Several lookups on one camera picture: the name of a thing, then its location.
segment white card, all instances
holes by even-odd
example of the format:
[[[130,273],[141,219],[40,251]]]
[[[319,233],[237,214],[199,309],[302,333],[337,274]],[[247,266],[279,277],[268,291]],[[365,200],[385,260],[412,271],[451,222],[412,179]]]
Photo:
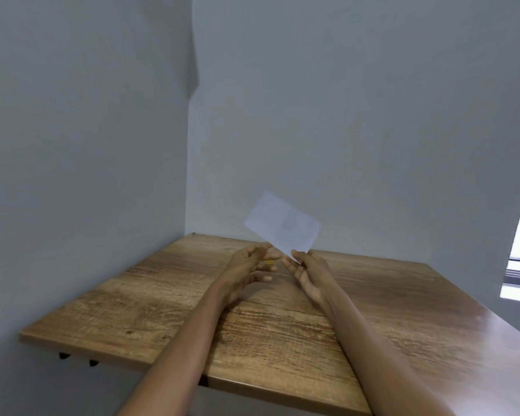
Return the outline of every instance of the white card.
[[[244,225],[292,259],[291,250],[310,250],[321,226],[316,219],[269,191],[264,191]]]

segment forearm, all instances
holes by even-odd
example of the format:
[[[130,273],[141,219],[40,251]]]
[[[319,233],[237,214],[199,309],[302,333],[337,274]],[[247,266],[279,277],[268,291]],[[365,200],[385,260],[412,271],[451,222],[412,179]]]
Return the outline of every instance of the forearm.
[[[157,358],[118,416],[186,415],[224,308],[215,283]]]
[[[328,287],[327,297],[328,318],[376,415],[453,415],[337,284]]]

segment wooden tabletop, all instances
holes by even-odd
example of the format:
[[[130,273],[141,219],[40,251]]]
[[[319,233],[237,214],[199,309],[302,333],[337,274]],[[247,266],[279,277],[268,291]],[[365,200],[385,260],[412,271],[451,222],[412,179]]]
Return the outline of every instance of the wooden tabletop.
[[[188,235],[21,332],[25,342],[147,368],[236,250]],[[375,329],[458,415],[520,415],[520,332],[424,264],[320,251]],[[328,321],[279,265],[222,314],[209,387],[324,414],[371,414]]]

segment window sill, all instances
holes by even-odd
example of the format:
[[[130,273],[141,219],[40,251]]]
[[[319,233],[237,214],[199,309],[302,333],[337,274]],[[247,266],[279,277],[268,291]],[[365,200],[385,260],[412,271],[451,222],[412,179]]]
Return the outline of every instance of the window sill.
[[[520,300],[520,285],[511,285],[504,283],[501,288],[501,298]]]

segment left hand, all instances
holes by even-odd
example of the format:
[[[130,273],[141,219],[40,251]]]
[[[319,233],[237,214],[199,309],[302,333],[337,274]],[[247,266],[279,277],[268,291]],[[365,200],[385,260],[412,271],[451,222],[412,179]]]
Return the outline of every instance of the left hand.
[[[225,306],[234,302],[239,292],[253,282],[270,282],[271,276],[266,276],[256,271],[275,272],[277,267],[266,260],[274,260],[281,257],[281,252],[272,248],[271,244],[251,245],[237,251],[231,256],[225,270],[214,281],[214,285],[222,289]]]

